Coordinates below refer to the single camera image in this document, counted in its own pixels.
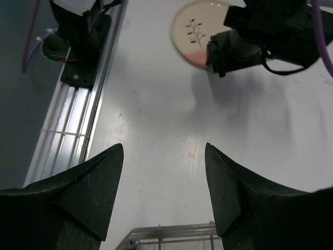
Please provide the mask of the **pink cream plate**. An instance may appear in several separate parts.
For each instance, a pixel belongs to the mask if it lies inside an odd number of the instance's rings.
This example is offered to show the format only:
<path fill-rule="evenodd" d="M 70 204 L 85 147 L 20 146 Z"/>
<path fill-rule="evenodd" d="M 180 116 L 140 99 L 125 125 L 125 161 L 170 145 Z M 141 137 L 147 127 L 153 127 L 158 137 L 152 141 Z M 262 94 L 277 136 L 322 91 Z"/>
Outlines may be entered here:
<path fill-rule="evenodd" d="M 226 1 L 193 1 L 176 13 L 171 38 L 191 65 L 207 69 L 207 44 L 211 36 L 230 30 L 224 25 L 229 6 Z"/>

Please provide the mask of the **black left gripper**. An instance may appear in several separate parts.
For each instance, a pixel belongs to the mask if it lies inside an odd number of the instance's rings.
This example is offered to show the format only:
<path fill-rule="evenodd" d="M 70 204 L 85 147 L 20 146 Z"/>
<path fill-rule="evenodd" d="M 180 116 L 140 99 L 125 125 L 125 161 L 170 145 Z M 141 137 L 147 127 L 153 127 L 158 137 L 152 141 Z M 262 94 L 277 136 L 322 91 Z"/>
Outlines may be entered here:
<path fill-rule="evenodd" d="M 224 77 L 229 72 L 260 65 L 262 48 L 261 40 L 236 29 L 213 35 L 207 44 L 207 71 Z"/>

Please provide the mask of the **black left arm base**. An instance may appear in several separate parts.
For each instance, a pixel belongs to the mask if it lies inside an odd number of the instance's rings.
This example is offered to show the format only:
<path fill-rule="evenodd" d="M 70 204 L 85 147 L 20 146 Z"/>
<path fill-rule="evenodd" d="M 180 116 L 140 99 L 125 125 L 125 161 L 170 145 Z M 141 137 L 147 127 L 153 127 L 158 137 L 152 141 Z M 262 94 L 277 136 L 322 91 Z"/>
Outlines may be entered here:
<path fill-rule="evenodd" d="M 107 11 L 121 1 L 50 1 L 58 27 L 42 40 L 42 53 L 63 63 L 61 83 L 92 89 L 112 24 Z"/>

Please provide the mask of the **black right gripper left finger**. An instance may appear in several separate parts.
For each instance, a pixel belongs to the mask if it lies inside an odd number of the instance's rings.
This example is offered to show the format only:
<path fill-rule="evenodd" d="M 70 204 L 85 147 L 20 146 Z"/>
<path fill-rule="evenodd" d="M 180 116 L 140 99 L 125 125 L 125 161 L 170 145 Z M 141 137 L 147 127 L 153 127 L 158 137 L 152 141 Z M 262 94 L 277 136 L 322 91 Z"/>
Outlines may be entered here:
<path fill-rule="evenodd" d="M 1 190 L 1 249 L 99 249 L 123 166 L 115 144 L 24 188 Z"/>

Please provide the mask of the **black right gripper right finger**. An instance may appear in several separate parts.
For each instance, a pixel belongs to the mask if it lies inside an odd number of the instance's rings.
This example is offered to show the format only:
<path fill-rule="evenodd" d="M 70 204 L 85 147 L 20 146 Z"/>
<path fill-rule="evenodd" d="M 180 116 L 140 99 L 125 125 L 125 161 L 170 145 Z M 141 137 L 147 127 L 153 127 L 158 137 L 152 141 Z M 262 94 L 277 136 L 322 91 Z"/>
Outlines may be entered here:
<path fill-rule="evenodd" d="M 296 190 L 205 148 L 206 177 L 224 249 L 332 249 L 332 188 Z"/>

